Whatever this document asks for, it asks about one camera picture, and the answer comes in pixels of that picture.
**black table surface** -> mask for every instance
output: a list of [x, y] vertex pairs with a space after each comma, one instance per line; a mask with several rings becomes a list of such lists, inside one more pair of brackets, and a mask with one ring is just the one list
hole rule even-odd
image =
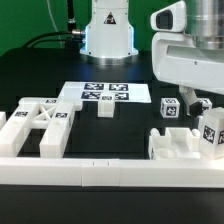
[[[116, 103], [113, 118], [98, 118], [97, 103], [84, 102], [64, 153], [65, 158], [149, 159], [152, 128], [197, 128], [186, 115], [178, 87], [157, 81], [151, 53], [122, 66], [81, 61], [62, 49], [12, 49], [0, 58], [0, 111], [7, 117], [23, 97], [58, 97], [65, 81], [146, 83], [152, 103]], [[202, 91], [214, 106], [223, 96]], [[176, 119], [160, 115], [162, 97], [180, 101]], [[19, 157], [39, 157], [43, 130], [32, 130]], [[0, 223], [223, 223], [222, 189], [0, 186]]]

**black cable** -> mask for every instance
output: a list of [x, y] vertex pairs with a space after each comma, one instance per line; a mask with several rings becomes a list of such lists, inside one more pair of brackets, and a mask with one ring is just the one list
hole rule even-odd
[[72, 31], [73, 29], [76, 29], [73, 0], [67, 0], [67, 9], [68, 9], [68, 30]]
[[[61, 39], [61, 40], [59, 40], [59, 39], [45, 39], [45, 40], [39, 40], [39, 41], [35, 42], [34, 44], [32, 44], [30, 46], [30, 48], [33, 48], [37, 44], [40, 44], [40, 43], [43, 43], [43, 42], [60, 42], [60, 41], [63, 42], [63, 41], [68, 41], [68, 40], [69, 39]], [[82, 39], [70, 39], [70, 40], [73, 41], [73, 42], [83, 43]]]
[[46, 40], [39, 40], [37, 42], [35, 42], [34, 44], [30, 45], [30, 48], [33, 48], [35, 47], [37, 44], [40, 44], [40, 43], [43, 43], [43, 42], [63, 42], [63, 41], [66, 41], [68, 39], [46, 39]]
[[32, 44], [33, 42], [35, 42], [36, 40], [42, 39], [44, 37], [52, 37], [52, 36], [59, 36], [59, 35], [71, 35], [72, 32], [70, 31], [60, 31], [60, 32], [53, 32], [53, 33], [45, 33], [42, 35], [39, 35], [37, 37], [32, 38], [31, 40], [29, 40], [28, 42], [26, 42], [22, 47], [28, 47], [30, 44]]

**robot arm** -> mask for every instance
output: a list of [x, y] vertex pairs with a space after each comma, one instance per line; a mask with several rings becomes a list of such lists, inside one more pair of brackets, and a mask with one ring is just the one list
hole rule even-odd
[[224, 94], [224, 7], [221, 0], [185, 0], [151, 16], [153, 71], [177, 84], [188, 114], [201, 105], [194, 89]]

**white plastic block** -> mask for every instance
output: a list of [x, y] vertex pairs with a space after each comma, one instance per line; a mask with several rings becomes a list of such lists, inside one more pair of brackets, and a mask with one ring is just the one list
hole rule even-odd
[[5, 112], [0, 112], [0, 130], [3, 128], [3, 126], [6, 123], [6, 115]]
[[82, 166], [82, 186], [119, 186], [119, 160], [94, 160]]
[[202, 111], [212, 109], [212, 102], [209, 98], [198, 98], [199, 102], [202, 103]]
[[82, 185], [82, 160], [1, 158], [0, 184]]
[[165, 136], [157, 129], [149, 136], [149, 157], [153, 160], [200, 159], [200, 132], [189, 128], [166, 128]]
[[121, 187], [223, 187], [223, 161], [120, 160]]
[[41, 157], [63, 157], [71, 127], [74, 121], [74, 116], [74, 103], [60, 101], [57, 104], [50, 124], [40, 142]]
[[115, 109], [115, 94], [103, 92], [98, 101], [98, 117], [113, 117]]
[[199, 120], [201, 132], [199, 149], [211, 158], [224, 156], [224, 109], [215, 108], [204, 111]]
[[21, 104], [0, 131], [0, 156], [16, 157], [31, 129], [29, 121], [39, 113], [39, 105]]
[[160, 113], [164, 118], [177, 118], [179, 116], [180, 103], [176, 98], [162, 98]]

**cube with marker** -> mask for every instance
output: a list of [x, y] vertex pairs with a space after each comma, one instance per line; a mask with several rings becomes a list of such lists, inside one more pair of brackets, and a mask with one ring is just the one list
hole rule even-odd
[[199, 150], [212, 159], [224, 157], [224, 109], [205, 110], [198, 129], [201, 133]]
[[98, 101], [98, 117], [113, 117], [115, 109], [115, 93], [102, 92]]
[[212, 102], [209, 98], [198, 98], [198, 100], [202, 103], [202, 113], [205, 110], [212, 109]]
[[160, 113], [164, 118], [179, 117], [180, 103], [177, 98], [162, 98]]

